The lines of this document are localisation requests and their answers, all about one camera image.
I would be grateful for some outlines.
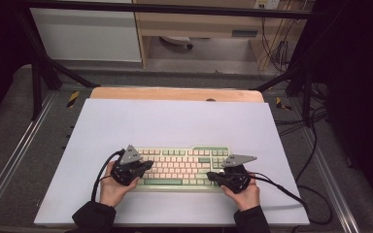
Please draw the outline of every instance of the black sleeve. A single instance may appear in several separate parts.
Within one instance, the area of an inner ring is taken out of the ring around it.
[[[269,233],[268,222],[260,206],[234,214],[239,233]]]
[[[114,225],[116,214],[113,207],[89,201],[72,216],[78,228],[66,233],[107,233]]]

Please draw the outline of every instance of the mechanical keyboard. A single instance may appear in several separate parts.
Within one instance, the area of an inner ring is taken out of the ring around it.
[[[153,166],[138,182],[138,191],[220,191],[207,172],[219,172],[230,155],[229,147],[135,148],[142,161]]]

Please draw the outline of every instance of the white tabletop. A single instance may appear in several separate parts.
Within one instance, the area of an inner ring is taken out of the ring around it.
[[[134,147],[229,146],[256,155],[249,171],[268,176],[299,196],[268,104],[165,100],[87,99],[35,223],[70,226],[90,199],[113,152]],[[271,225],[305,225],[302,206],[258,181]],[[129,192],[117,207],[118,226],[232,226],[236,207],[223,193]]]

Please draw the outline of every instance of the hand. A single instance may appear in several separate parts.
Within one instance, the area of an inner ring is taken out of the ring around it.
[[[107,170],[105,172],[104,177],[108,177],[111,175],[112,168],[114,166],[115,161],[108,163]],[[125,194],[134,189],[139,181],[139,178],[136,178],[132,181],[129,186],[122,185],[117,183],[112,177],[105,178],[101,181],[101,199],[100,203],[116,207],[120,201],[123,199]]]
[[[231,189],[224,185],[221,185],[220,188],[226,196],[234,200],[240,212],[260,205],[259,187],[256,186],[255,179],[251,179],[247,189],[238,194],[233,193]]]

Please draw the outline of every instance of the power strip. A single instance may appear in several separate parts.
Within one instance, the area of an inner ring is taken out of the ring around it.
[[[276,10],[280,0],[256,0],[255,9]]]

